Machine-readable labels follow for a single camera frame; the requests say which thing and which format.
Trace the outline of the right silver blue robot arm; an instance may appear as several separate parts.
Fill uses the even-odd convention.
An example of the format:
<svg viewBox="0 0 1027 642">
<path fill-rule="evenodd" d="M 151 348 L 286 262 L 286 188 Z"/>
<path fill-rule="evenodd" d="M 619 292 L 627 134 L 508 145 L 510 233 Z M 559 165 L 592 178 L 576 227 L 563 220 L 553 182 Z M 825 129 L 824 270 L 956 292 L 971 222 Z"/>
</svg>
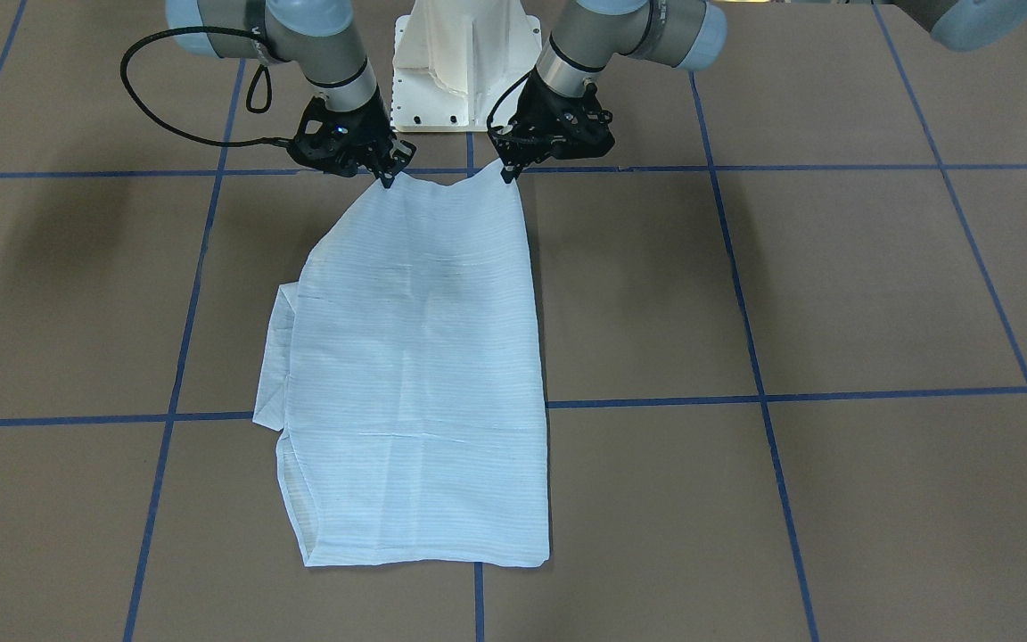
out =
<svg viewBox="0 0 1027 642">
<path fill-rule="evenodd" d="M 368 169 L 389 188 L 415 155 L 392 130 L 349 1 L 167 1 L 166 20 L 188 53 L 299 66 L 313 97 L 297 133 L 269 143 L 301 166 Z"/>
</svg>

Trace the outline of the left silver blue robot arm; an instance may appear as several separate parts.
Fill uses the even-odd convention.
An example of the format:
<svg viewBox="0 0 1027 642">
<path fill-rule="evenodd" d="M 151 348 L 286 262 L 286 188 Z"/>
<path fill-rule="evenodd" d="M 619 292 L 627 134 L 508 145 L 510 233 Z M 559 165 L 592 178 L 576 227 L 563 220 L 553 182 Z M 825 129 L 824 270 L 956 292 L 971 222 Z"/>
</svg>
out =
<svg viewBox="0 0 1027 642">
<path fill-rule="evenodd" d="M 517 91 L 514 115 L 503 126 L 488 116 L 503 182 L 549 160 L 604 157 L 614 117 L 596 95 L 612 56 L 702 70 L 724 49 L 727 20 L 710 1 L 568 1 L 533 66 L 497 98 Z"/>
</svg>

